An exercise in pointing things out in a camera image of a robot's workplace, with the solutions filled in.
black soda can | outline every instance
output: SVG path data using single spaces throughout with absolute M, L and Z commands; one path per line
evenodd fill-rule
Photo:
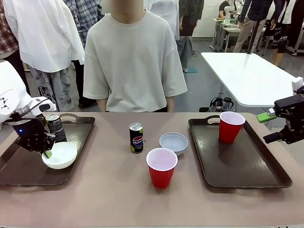
M 56 136 L 56 142 L 66 142 L 67 137 L 65 130 L 63 129 L 60 115 L 56 113 L 47 115 L 46 121 L 51 133 Z
M 133 153 L 143 152 L 143 125 L 141 123 L 133 123 L 129 129 L 131 151 Z

plastic cup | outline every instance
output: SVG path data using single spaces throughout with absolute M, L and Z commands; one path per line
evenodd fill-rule
M 168 187 L 177 164 L 177 155 L 172 150 L 156 148 L 147 154 L 146 160 L 152 184 L 162 189 Z
M 245 123 L 245 118 L 234 112 L 223 112 L 219 117 L 219 139 L 224 143 L 233 143 Z

white wall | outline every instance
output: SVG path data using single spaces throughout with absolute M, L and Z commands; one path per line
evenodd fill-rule
M 198 25 L 193 32 L 194 37 L 212 37 L 214 33 L 215 22 L 212 18 L 217 18 L 219 15 L 219 6 L 224 0 L 205 0 L 204 10 L 201 20 L 198 21 Z M 271 6 L 268 14 L 268 19 L 271 18 L 275 11 L 274 3 Z

brown serving tray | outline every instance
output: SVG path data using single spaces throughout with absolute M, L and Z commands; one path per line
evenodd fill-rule
M 60 185 L 71 177 L 95 118 L 79 117 L 74 114 L 60 115 L 60 117 L 65 116 L 76 119 L 72 122 L 64 121 L 62 118 L 67 141 L 77 146 L 76 161 L 65 169 L 54 170 L 43 163 L 40 153 L 30 152 L 13 143 L 0 157 L 0 185 L 22 187 Z
M 219 141 L 219 123 L 190 119 L 189 126 L 207 184 L 215 188 L 288 188 L 292 180 L 246 121 L 233 144 Z

bowl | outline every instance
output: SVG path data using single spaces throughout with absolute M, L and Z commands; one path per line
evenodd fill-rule
M 188 140 L 179 133 L 166 133 L 160 138 L 162 148 L 167 148 L 176 153 L 177 156 L 184 153 L 188 146 Z
M 42 161 L 50 168 L 55 170 L 69 167 L 76 159 L 77 147 L 70 142 L 55 143 L 51 149 L 52 156 L 47 158 L 42 154 Z

